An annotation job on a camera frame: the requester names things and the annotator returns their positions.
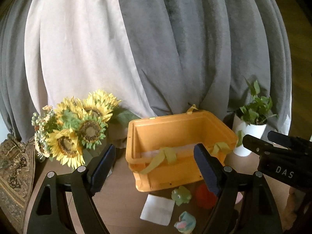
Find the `white cloth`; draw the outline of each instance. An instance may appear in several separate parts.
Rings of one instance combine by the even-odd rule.
[[[33,0],[25,30],[25,67],[38,112],[97,89],[152,117],[118,0]]]
[[[174,210],[174,203],[174,200],[149,194],[140,219],[168,226]]]

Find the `gray curtain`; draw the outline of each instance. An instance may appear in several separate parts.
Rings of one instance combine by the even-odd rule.
[[[291,60],[274,0],[119,0],[131,50],[157,115],[192,104],[221,120],[250,100],[258,80],[272,97],[268,129],[288,133]]]
[[[8,130],[23,142],[34,135],[35,107],[25,73],[24,34],[32,0],[13,0],[0,18],[0,112]]]

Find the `green frog toy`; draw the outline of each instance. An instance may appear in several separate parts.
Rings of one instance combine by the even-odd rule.
[[[192,194],[187,188],[180,186],[172,191],[171,198],[178,206],[180,206],[182,203],[189,203],[192,198]]]

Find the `pink object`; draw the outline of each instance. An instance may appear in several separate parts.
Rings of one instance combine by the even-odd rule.
[[[182,222],[177,223],[176,228],[177,228],[177,229],[183,229],[183,228],[185,228],[186,226],[187,226],[186,221],[182,221]]]
[[[242,198],[243,198],[243,195],[241,194],[241,192],[238,192],[235,204],[239,203],[242,200]]]

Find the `white flower pot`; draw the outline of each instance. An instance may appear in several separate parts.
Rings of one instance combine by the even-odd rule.
[[[236,114],[234,116],[234,122],[232,131],[238,135],[238,131],[241,130],[243,134],[250,134],[258,139],[260,139],[264,133],[266,124],[264,125],[248,125],[246,122],[242,121]],[[241,157],[248,156],[251,151],[246,149],[243,145],[236,147],[233,151],[236,155]]]

